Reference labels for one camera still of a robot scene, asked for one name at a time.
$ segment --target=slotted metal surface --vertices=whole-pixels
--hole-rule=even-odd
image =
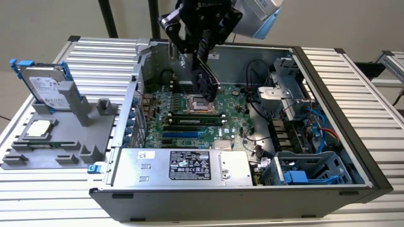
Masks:
[[[403,64],[404,66],[404,52],[392,52],[395,57],[397,58],[399,62]]]
[[[131,78],[136,40],[81,38],[68,45],[57,60],[69,63],[79,89],[96,100],[108,97],[121,103],[127,81]],[[288,220],[231,220],[200,222],[148,222],[143,226],[403,226],[404,225],[404,152],[400,142],[404,132],[400,124],[388,115],[384,105],[375,100],[373,92],[360,83],[359,75],[343,65],[345,60],[332,49],[305,49],[321,77],[329,79],[328,89],[356,128],[356,132],[387,175],[395,191],[368,204],[351,204],[324,218]],[[13,121],[11,133],[3,143],[0,156],[7,151],[15,136],[21,133],[23,123],[33,111],[32,97],[21,107]],[[119,223],[88,196],[88,188],[103,178],[88,175],[85,169],[0,170],[0,225],[5,226],[139,226],[139,223]]]

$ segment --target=hard drive label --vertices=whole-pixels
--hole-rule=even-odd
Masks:
[[[208,151],[172,151],[169,154],[171,180],[211,180]]]
[[[47,106],[53,109],[69,109],[69,103],[59,93],[57,81],[49,77],[29,77],[32,85]]]

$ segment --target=black cable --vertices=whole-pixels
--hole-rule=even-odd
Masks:
[[[255,61],[260,61],[260,62],[263,62],[264,63],[264,65],[265,65],[265,67],[267,67],[267,69],[269,68],[269,65],[267,64],[267,62],[263,60],[263,59],[253,59],[249,63],[248,63],[248,65],[247,65],[247,68],[245,68],[245,85],[247,85],[247,89],[248,89],[248,69],[249,69],[249,66],[251,66],[251,64],[255,62]]]
[[[403,96],[403,95],[399,95],[399,96],[397,96],[396,101],[392,103],[393,106],[399,103],[401,96]]]
[[[309,140],[305,138],[305,135],[304,135],[304,131],[305,131],[304,129],[307,127],[311,127],[311,125],[308,124],[308,125],[303,126],[301,129],[299,130],[299,133],[300,133],[300,136],[303,138],[304,145],[308,147],[309,152],[313,153],[312,147],[309,145]]]
[[[255,110],[255,112],[257,112],[257,114],[265,119],[265,121],[268,122],[268,123],[271,123],[271,121],[268,120],[268,118],[260,113],[260,111],[257,110],[257,108],[255,107],[255,105],[252,104],[252,101],[249,100],[248,101],[248,95],[252,95],[252,92],[249,92],[248,94],[247,94],[247,96],[245,96],[245,102],[249,102],[249,104],[251,104],[251,107],[253,108],[253,110]]]
[[[8,120],[8,121],[12,121],[9,118],[3,117],[1,115],[0,115],[0,118],[5,119],[5,120]]]
[[[263,138],[263,139],[259,139],[259,140],[252,140],[251,138],[248,138],[247,137],[247,135],[245,135],[245,137],[244,137],[247,140],[249,140],[249,141],[252,141],[252,142],[257,142],[257,141],[261,141],[261,140],[265,140],[265,139],[271,139],[272,137],[271,136],[268,136],[268,137],[265,137],[265,138]]]
[[[252,141],[252,142],[257,142],[257,141],[261,141],[261,140],[265,140],[265,139],[271,139],[271,136],[268,136],[268,137],[265,137],[265,138],[263,138],[263,139],[259,139],[259,140],[253,140],[253,139],[248,138],[248,137],[247,137],[247,134],[248,134],[248,132],[252,130],[252,128],[253,128],[253,127],[251,127],[251,128],[248,129],[248,131],[247,131],[247,133],[245,133],[245,135],[244,135],[244,138],[245,138],[247,140],[249,140],[249,141]]]

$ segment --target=cable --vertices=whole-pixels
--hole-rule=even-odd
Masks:
[[[7,117],[4,117],[4,116],[1,116],[1,115],[0,115],[0,118],[8,120],[9,122],[12,121],[9,118],[7,118]]]
[[[333,135],[329,131],[325,131],[325,132],[327,132],[327,134],[331,135],[335,139],[337,139],[337,138],[335,137],[335,135]]]
[[[401,96],[403,96],[403,95],[399,95],[399,96],[397,96],[396,101],[392,103],[393,106],[399,103]]]
[[[261,141],[261,140],[265,140],[265,139],[271,139],[271,136],[268,136],[268,137],[265,137],[265,138],[263,138],[263,139],[259,139],[259,140],[253,140],[253,139],[248,138],[248,137],[247,137],[247,133],[248,133],[252,129],[253,129],[253,127],[251,127],[251,128],[248,129],[248,131],[245,132],[245,134],[244,134],[244,138],[245,138],[247,140],[249,140],[249,141],[252,141],[252,142],[257,142],[257,141]]]
[[[309,129],[309,127],[311,127],[311,125],[303,126],[299,133],[300,133],[300,136],[303,138],[304,145],[308,147],[309,152],[312,153],[312,148],[311,148],[309,140],[308,140],[308,129]]]
[[[251,107],[253,108],[255,112],[257,112],[257,114],[261,116],[261,118],[264,118],[265,121],[267,121],[268,123],[271,123],[271,121],[268,120],[268,118],[260,113],[260,111],[257,110],[257,108],[256,108],[255,105],[252,104],[252,101],[251,101],[251,100],[249,100],[249,101],[247,100],[248,95],[252,95],[252,92],[249,92],[249,93],[245,95],[245,102],[248,102],[248,103],[251,104]]]
[[[327,129],[327,128],[320,128],[320,129],[321,129],[323,131],[328,132],[328,133],[332,135],[332,137],[336,138],[336,141],[340,142],[340,137],[339,137],[339,135],[336,134],[336,132],[335,132],[333,130]]]
[[[247,139],[247,140],[249,140],[249,141],[252,141],[252,142],[257,142],[257,141],[261,141],[261,140],[265,140],[265,139],[271,139],[272,137],[271,136],[268,136],[268,137],[265,137],[265,138],[263,138],[263,139],[259,139],[259,140],[252,140],[251,138],[248,138],[247,137],[247,135],[244,136],[244,138]]]
[[[267,69],[269,68],[269,65],[267,64],[267,62],[263,60],[263,59],[253,59],[249,63],[248,63],[248,65],[247,65],[247,68],[245,68],[245,85],[247,85],[247,89],[249,88],[249,86],[248,86],[248,69],[249,69],[249,66],[251,66],[251,64],[255,62],[255,61],[260,61],[260,62],[263,62],[264,63],[264,65],[265,65],[265,67],[267,67]]]
[[[279,116],[279,119],[281,119],[283,118],[283,116],[284,116],[284,114],[285,114],[285,111],[287,111],[287,109],[288,108],[291,108],[291,106],[293,105],[296,103],[296,100],[295,100],[295,102],[284,109],[284,111],[280,113],[280,116]]]
[[[319,113],[316,110],[313,110],[312,108],[307,108],[307,110],[309,110],[315,115],[317,115],[323,119],[323,125],[325,125],[325,116],[321,113]],[[323,133],[323,135],[321,135],[321,142],[320,142],[320,146],[316,151],[316,154],[321,153],[324,145],[325,145],[325,133]]]
[[[311,110],[313,109],[312,104],[313,104],[312,99],[309,99],[309,108],[311,108]]]

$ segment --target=metal side panel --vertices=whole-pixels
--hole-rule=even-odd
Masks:
[[[116,56],[119,54],[135,54],[136,40],[128,39],[93,39],[81,38],[80,45],[75,48],[79,53],[85,54],[87,58],[91,56]],[[72,44],[68,42],[63,48],[57,62],[65,59],[67,56],[80,57],[83,55],[72,53]],[[324,49],[309,49],[316,56],[339,57],[339,54],[331,51],[324,52]],[[107,81],[111,83],[99,83],[89,86],[79,86],[84,89],[85,95],[99,97],[112,97],[111,92],[119,92],[111,89],[125,89],[124,81],[131,77],[131,69],[121,68],[121,65],[97,64],[91,65],[84,61],[80,63],[83,67],[72,70],[75,79],[85,79]],[[336,90],[340,86],[328,86]],[[123,95],[116,95],[116,99],[123,99]],[[15,136],[21,132],[23,123],[29,118],[29,108],[32,96],[28,97],[17,114],[15,115],[5,131],[0,135],[0,156],[4,155],[5,150],[15,139]],[[340,101],[347,106],[355,106],[355,101]],[[357,113],[364,111],[360,108],[347,108],[344,111]],[[383,108],[368,110],[372,114],[380,114],[377,111],[387,111]],[[397,128],[383,128],[383,130],[401,130],[399,124]],[[372,131],[356,131],[359,136],[369,139],[375,136],[384,136],[387,131],[380,134]],[[401,138],[401,133],[397,133],[393,139]],[[181,222],[143,222],[143,223],[119,223],[108,217],[108,214],[101,210],[99,205],[88,195],[88,188],[96,187],[96,184],[103,179],[103,175],[89,176],[85,169],[48,169],[48,170],[7,170],[0,169],[0,224],[1,227],[8,226],[300,226],[316,225],[319,227],[343,227],[355,225],[364,226],[404,226],[404,152],[400,151],[373,151],[371,152],[380,169],[383,170],[395,191],[381,196],[375,201],[367,204],[351,204],[339,209],[335,213],[327,215],[324,218],[307,219],[264,219],[264,220],[223,220],[223,221],[181,221]]]
[[[327,88],[329,89],[335,100],[344,112],[345,117],[353,125],[353,128],[364,140],[367,149],[373,150],[404,150],[404,119],[396,112],[395,108],[389,105],[385,98],[379,93],[377,89],[372,85],[371,81],[361,74],[359,69],[352,64],[352,61],[345,54],[339,54],[333,49],[327,51],[337,54],[333,58],[335,61],[343,62],[349,80],[345,78],[333,79],[333,83],[329,81],[329,74],[340,75],[339,71],[329,70],[327,74],[319,72]],[[313,59],[313,55],[309,50],[304,49],[309,59]],[[319,61],[329,62],[328,58],[321,59],[324,55],[316,55],[315,63]],[[349,89],[351,85],[360,88],[361,93],[357,90]],[[404,162],[404,159],[396,160],[397,163]]]
[[[377,193],[359,202],[371,201],[389,192],[392,187],[371,154],[372,151],[381,151],[383,146],[376,146],[377,143],[363,139],[356,129],[365,130],[367,136],[371,133],[379,135],[377,129],[403,130],[404,120],[345,54],[335,49],[313,52],[313,49],[300,47],[295,48],[295,54],[293,58],[305,76],[305,83],[312,87],[313,95],[323,105],[348,155],[357,160],[369,181],[380,188]],[[360,88],[360,93],[353,92],[351,87]],[[383,151],[400,151],[401,143],[393,139],[388,134],[381,138],[376,136],[372,138],[380,143],[391,140],[389,147]]]

